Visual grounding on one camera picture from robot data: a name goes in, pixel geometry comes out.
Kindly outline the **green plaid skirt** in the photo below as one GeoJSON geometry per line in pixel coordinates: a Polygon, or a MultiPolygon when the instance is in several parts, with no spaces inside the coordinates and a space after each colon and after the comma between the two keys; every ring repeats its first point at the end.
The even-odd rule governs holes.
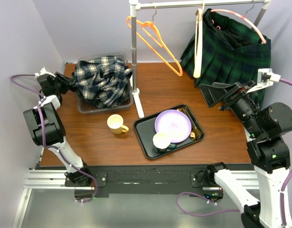
{"type": "Polygon", "coordinates": [[[264,39],[266,43],[252,28],[207,9],[203,14],[201,74],[194,85],[256,81],[258,69],[271,65],[271,40],[264,39]]]}

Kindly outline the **navy white plaid skirt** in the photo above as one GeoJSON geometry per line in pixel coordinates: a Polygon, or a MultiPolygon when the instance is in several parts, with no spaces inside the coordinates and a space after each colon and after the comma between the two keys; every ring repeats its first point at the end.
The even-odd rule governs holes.
{"type": "Polygon", "coordinates": [[[114,108],[130,96],[132,70],[117,56],[103,56],[77,62],[72,74],[76,94],[97,108],[114,108]]]}

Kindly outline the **pink hanger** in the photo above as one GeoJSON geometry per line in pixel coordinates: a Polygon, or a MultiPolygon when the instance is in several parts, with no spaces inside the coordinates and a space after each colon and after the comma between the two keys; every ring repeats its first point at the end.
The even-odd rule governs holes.
{"type": "Polygon", "coordinates": [[[263,44],[266,44],[267,41],[264,38],[264,36],[262,35],[262,33],[260,32],[260,30],[257,28],[257,26],[255,26],[250,20],[248,20],[245,16],[242,16],[234,11],[231,10],[226,10],[226,9],[212,9],[211,12],[224,12],[224,13],[229,13],[232,14],[240,19],[242,19],[243,21],[245,21],[248,25],[251,26],[251,28],[257,33],[257,35],[259,36],[260,40],[262,41],[263,44]]]}

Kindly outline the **cream wooden hanger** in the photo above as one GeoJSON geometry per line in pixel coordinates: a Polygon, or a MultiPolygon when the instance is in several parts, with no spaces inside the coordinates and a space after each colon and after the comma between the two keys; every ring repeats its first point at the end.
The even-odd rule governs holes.
{"type": "Polygon", "coordinates": [[[193,71],[194,78],[200,78],[200,76],[201,76],[204,9],[205,9],[205,1],[203,0],[202,1],[202,8],[198,8],[196,11],[194,71],[193,71]]]}

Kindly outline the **orange plastic hanger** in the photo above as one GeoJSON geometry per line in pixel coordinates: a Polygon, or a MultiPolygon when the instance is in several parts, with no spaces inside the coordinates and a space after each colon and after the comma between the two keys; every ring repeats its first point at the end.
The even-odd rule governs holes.
{"type": "Polygon", "coordinates": [[[148,48],[156,54],[162,61],[165,63],[165,65],[172,70],[173,73],[175,73],[177,76],[183,75],[182,67],[180,66],[179,61],[175,58],[173,53],[169,50],[167,45],[162,39],[162,36],[160,34],[159,29],[156,27],[153,19],[156,13],[152,16],[152,21],[139,21],[137,19],[137,9],[136,7],[138,4],[131,4],[130,3],[130,15],[126,18],[126,23],[128,27],[132,30],[132,60],[137,61],[137,44],[136,44],[136,38],[138,37],[145,45],[148,46],[148,48]],[[171,59],[176,64],[177,68],[173,67],[138,31],[137,26],[141,27],[141,30],[154,42],[156,45],[162,49],[164,49],[167,54],[171,57],[171,59]]]}

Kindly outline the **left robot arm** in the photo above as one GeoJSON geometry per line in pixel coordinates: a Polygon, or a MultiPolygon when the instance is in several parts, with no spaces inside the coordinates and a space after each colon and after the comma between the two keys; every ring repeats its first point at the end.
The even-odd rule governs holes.
{"type": "Polygon", "coordinates": [[[41,97],[37,106],[24,111],[23,115],[36,145],[52,151],[66,167],[66,178],[73,184],[89,186],[93,182],[87,164],[66,141],[66,130],[57,109],[61,107],[62,95],[68,91],[77,93],[75,80],[59,72],[50,73],[42,68],[35,77],[41,86],[41,97]]]}

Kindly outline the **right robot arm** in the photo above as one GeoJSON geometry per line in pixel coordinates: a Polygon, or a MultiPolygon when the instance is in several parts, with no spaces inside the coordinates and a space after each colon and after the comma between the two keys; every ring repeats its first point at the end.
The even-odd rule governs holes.
{"type": "Polygon", "coordinates": [[[260,198],[251,195],[222,163],[208,165],[205,181],[220,186],[236,204],[246,228],[292,228],[287,185],[292,177],[290,150],[283,135],[292,131],[292,109],[280,102],[260,109],[251,98],[254,81],[199,89],[208,107],[231,110],[249,133],[247,152],[254,166],[260,198]]]}

